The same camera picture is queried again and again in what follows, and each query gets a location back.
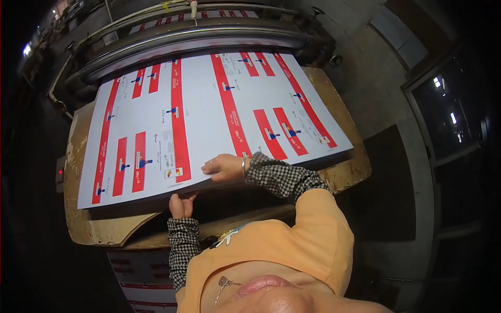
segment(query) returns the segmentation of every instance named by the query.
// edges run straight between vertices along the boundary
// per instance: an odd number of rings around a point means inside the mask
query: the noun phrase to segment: woman
[[[316,172],[262,153],[221,154],[202,166],[215,182],[245,179],[296,204],[296,225],[278,220],[241,226],[203,252],[195,196],[169,202],[170,277],[178,312],[389,312],[343,297],[351,275],[353,233]]]

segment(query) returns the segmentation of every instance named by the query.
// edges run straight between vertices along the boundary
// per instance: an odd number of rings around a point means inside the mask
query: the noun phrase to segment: red label
[[[119,85],[120,85],[120,79],[116,78],[113,81],[110,97],[108,98],[108,104],[106,105],[106,111],[104,113],[103,128],[101,129],[101,143],[99,144],[99,155],[97,157],[96,176],[94,178],[92,204],[101,202],[101,192],[104,191],[103,189],[104,161],[106,160],[108,134],[110,132],[110,123],[112,117],[111,113],[113,112],[113,104],[115,103],[115,98],[117,97]]]
[[[251,157],[251,150],[247,144],[247,140],[245,139],[245,134],[243,133],[240,117],[238,117],[235,101],[233,100],[233,95],[231,94],[232,88],[228,83],[228,78],[226,78],[221,58],[218,58],[215,55],[210,55],[210,57],[212,59],[212,66],[214,67],[214,73],[217,80],[217,88],[219,89],[219,94],[221,96],[224,115],[226,116],[229,134],[231,136],[236,155],[243,156],[243,154],[246,153],[248,157]]]
[[[134,177],[132,179],[132,192],[144,190],[144,167],[151,163],[146,159],[146,132],[136,134],[136,147],[134,149]]]
[[[299,84],[296,81],[296,78],[294,78],[294,76],[292,75],[291,71],[287,67],[287,64],[285,64],[284,59],[282,59],[282,56],[280,56],[280,54],[278,54],[278,53],[275,53],[274,56],[275,56],[275,59],[277,60],[277,62],[279,63],[280,67],[282,68],[282,71],[284,71],[285,76],[287,76],[289,83],[291,83],[291,86],[294,89],[296,96],[298,97],[298,101],[301,102],[301,104],[303,105],[303,108],[305,108],[306,114],[308,114],[308,116],[310,117],[310,120],[312,120],[313,125],[315,125],[315,128],[317,129],[317,131],[320,133],[321,136],[329,139],[330,142],[328,143],[328,146],[330,148],[337,147],[338,145],[334,142],[331,135],[329,135],[329,133],[325,129],[322,122],[320,122],[315,111],[313,111],[313,108],[310,105],[310,102],[308,102],[308,99],[306,99],[306,96],[303,93],[303,90],[301,90],[301,87],[299,87]]]
[[[177,303],[170,303],[170,302],[146,302],[146,301],[134,301],[134,300],[129,300],[130,304],[135,304],[135,305],[144,305],[144,306],[177,306]]]
[[[249,75],[251,77],[259,76],[258,71],[256,70],[256,67],[254,66],[254,63],[252,62],[249,54],[247,52],[240,52],[240,56],[242,57],[242,60],[239,60],[239,62],[245,63],[245,67],[247,68]]]
[[[282,108],[273,108],[273,112],[275,112],[277,120],[279,121],[280,126],[284,131],[284,136],[287,137],[287,139],[291,143],[291,146],[294,148],[294,151],[298,155],[308,154],[308,151],[306,151],[306,149],[304,148],[303,144],[301,143],[301,140],[299,140],[299,138],[297,137],[296,133],[297,131],[292,129],[292,126],[289,123],[289,120],[287,119],[284,110]]]
[[[127,259],[119,259],[119,258],[112,258],[110,259],[111,264],[120,264],[120,265],[130,265],[130,260]]]
[[[277,136],[286,136],[284,134],[276,134],[273,132],[264,110],[254,110],[254,116],[256,117],[261,135],[263,136],[268,149],[272,153],[273,158],[277,160],[287,159],[287,155],[285,155],[285,152],[282,150],[280,143],[277,141]]]
[[[127,137],[118,140],[117,148],[117,163],[115,166],[115,180],[113,181],[113,196],[122,195],[124,189],[124,177],[125,171],[128,169],[128,165],[125,162],[125,155],[127,152]]]
[[[135,289],[174,289],[172,284],[145,284],[145,283],[126,283],[121,282],[120,285],[124,288]]]
[[[265,70],[266,75],[267,76],[275,76],[275,73],[273,73],[272,68],[268,64],[268,60],[265,59],[264,54],[262,54],[261,52],[256,52],[256,56],[258,57],[256,62],[261,63],[261,66]]]
[[[141,69],[141,70],[137,71],[136,80],[131,82],[131,83],[134,83],[134,91],[132,92],[133,99],[141,97],[141,90],[143,89],[144,71],[145,70],[146,69]]]
[[[172,64],[172,85],[170,102],[176,113],[172,115],[172,137],[174,141],[174,159],[176,166],[176,183],[191,179],[189,165],[188,142],[186,141],[186,129],[184,127],[183,91],[181,86],[181,59]]]
[[[133,274],[134,273],[134,270],[132,268],[114,267],[113,271],[115,273],[121,273],[121,274]]]
[[[148,93],[151,94],[153,92],[157,92],[158,81],[160,79],[160,64],[153,66],[151,74],[148,77],[150,78],[150,89],[148,90]]]

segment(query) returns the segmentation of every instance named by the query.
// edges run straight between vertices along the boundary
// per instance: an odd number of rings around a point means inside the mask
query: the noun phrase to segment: paper sheet
[[[352,147],[294,56],[178,59],[100,87],[78,208],[204,181],[200,167],[220,153],[261,151],[297,164]]]
[[[253,11],[198,11],[196,13],[196,19],[206,19],[206,18],[257,18],[258,15]],[[144,23],[141,25],[134,26],[130,32],[130,34],[142,32],[145,29],[150,27],[160,26],[162,24],[170,24],[177,21],[187,21],[191,19],[191,13],[181,13],[178,15],[173,15],[171,17],[157,19],[154,21],[150,21],[148,23]]]

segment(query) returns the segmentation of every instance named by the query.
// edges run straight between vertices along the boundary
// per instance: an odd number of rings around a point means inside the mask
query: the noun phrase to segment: orange sweatshirt
[[[176,294],[178,313],[199,312],[202,289],[223,267],[269,261],[307,273],[344,295],[350,281],[354,237],[332,194],[312,189],[296,202],[296,225],[271,219],[235,229],[214,249],[191,259],[186,287]]]

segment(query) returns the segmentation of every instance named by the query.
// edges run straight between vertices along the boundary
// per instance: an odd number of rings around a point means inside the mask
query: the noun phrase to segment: checkered sleeve
[[[262,186],[275,196],[294,203],[307,190],[322,188],[330,191],[317,172],[270,159],[261,152],[250,159],[245,182]]]
[[[174,289],[178,292],[186,285],[189,261],[202,252],[198,241],[200,230],[198,221],[193,218],[170,218],[167,225],[170,243],[169,277],[174,281]]]

